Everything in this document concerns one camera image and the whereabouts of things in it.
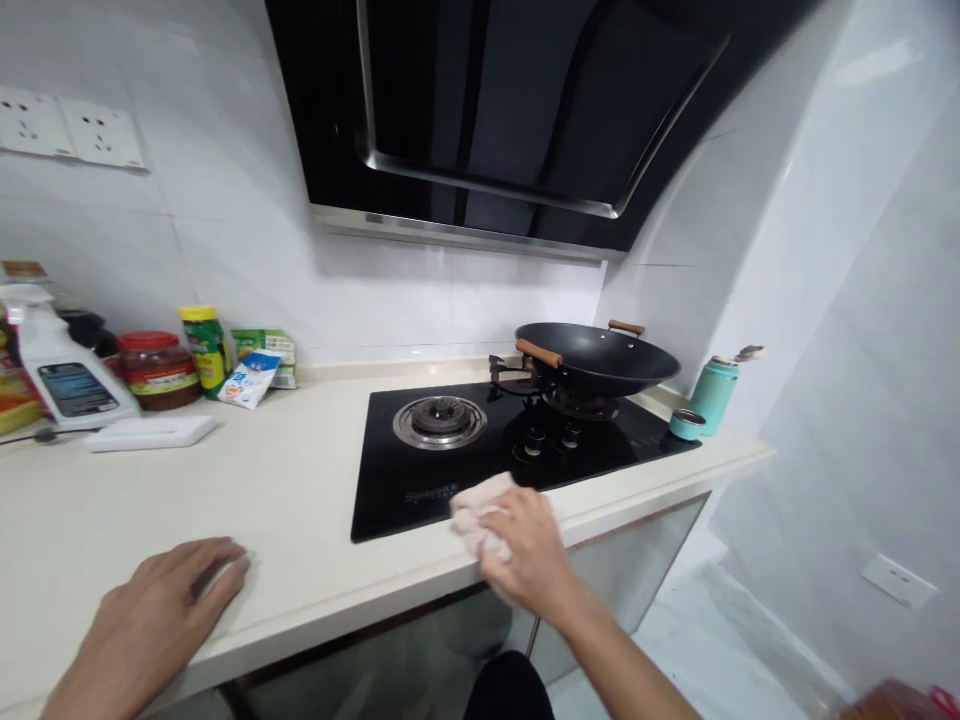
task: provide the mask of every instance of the cleaning cloth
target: cleaning cloth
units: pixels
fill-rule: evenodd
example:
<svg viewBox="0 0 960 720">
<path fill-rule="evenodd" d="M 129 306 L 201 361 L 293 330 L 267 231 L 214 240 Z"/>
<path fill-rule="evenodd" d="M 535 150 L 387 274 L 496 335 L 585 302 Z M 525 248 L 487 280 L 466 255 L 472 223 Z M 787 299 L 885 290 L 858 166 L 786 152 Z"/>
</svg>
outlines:
<svg viewBox="0 0 960 720">
<path fill-rule="evenodd" d="M 467 550 L 480 557 L 481 549 L 502 562 L 510 562 L 513 553 L 506 541 L 491 530 L 480 526 L 480 516 L 489 512 L 503 512 L 493 501 L 510 488 L 517 487 L 509 472 L 494 475 L 479 485 L 458 492 L 450 499 L 453 530 L 463 537 Z"/>
</svg>

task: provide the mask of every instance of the stove knob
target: stove knob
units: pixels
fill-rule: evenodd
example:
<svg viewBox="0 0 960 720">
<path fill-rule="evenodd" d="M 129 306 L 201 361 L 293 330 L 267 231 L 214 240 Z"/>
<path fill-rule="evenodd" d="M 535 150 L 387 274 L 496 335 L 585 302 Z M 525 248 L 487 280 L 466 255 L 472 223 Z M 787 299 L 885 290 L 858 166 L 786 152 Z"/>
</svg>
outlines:
<svg viewBox="0 0 960 720">
<path fill-rule="evenodd" d="M 567 423 L 563 428 L 563 439 L 561 442 L 566 448 L 573 450 L 580 443 L 580 436 L 583 430 L 576 423 Z"/>
<path fill-rule="evenodd" d="M 527 437 L 523 441 L 523 451 L 530 457 L 536 457 L 543 450 L 543 441 L 547 434 L 538 427 L 527 428 Z"/>
</svg>

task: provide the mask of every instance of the white countertop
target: white countertop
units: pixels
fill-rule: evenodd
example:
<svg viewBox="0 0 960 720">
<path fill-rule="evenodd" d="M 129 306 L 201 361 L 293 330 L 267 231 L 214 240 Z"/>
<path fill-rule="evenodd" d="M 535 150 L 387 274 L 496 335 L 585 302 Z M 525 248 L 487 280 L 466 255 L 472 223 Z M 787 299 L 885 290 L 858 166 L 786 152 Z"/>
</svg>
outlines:
<svg viewBox="0 0 960 720">
<path fill-rule="evenodd" d="M 0 718 L 37 717 L 101 596 L 184 540 L 232 535 L 253 565 L 168 701 L 477 582 L 449 523 L 359 545 L 350 525 L 369 394 L 481 382 L 485 366 L 312 369 L 317 380 L 275 392 L 255 412 L 205 400 L 175 411 L 223 423 L 190 448 L 88 454 L 77 438 L 0 448 Z M 652 396 L 638 402 L 669 417 Z M 746 475 L 772 455 L 724 428 L 692 452 L 548 495 L 572 545 Z"/>
</svg>

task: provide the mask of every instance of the person's leg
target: person's leg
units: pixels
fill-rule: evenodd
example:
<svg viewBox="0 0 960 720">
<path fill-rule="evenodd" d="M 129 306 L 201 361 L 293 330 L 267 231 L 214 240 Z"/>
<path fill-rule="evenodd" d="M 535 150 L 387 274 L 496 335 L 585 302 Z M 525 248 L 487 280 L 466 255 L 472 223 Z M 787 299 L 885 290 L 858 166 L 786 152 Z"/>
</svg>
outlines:
<svg viewBox="0 0 960 720">
<path fill-rule="evenodd" d="M 543 681 L 516 650 L 488 662 L 473 685 L 463 720 L 553 720 Z"/>
</svg>

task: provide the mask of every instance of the power outlet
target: power outlet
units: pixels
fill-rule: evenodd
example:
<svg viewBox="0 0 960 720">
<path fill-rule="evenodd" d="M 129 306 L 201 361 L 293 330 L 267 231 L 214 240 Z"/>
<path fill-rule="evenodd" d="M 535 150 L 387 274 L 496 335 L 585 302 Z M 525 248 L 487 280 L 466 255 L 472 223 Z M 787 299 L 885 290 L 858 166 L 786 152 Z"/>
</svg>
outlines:
<svg viewBox="0 0 960 720">
<path fill-rule="evenodd" d="M 902 565 L 897 565 L 885 555 L 873 558 L 864 569 L 863 577 L 911 610 L 922 607 L 927 600 L 940 592 L 936 586 L 914 575 Z"/>
<path fill-rule="evenodd" d="M 33 155 L 77 157 L 57 101 L 28 90 L 0 87 L 0 145 Z"/>
<path fill-rule="evenodd" d="M 81 160 L 145 169 L 137 131 L 127 113 L 63 98 L 60 99 L 60 108 Z"/>
</svg>

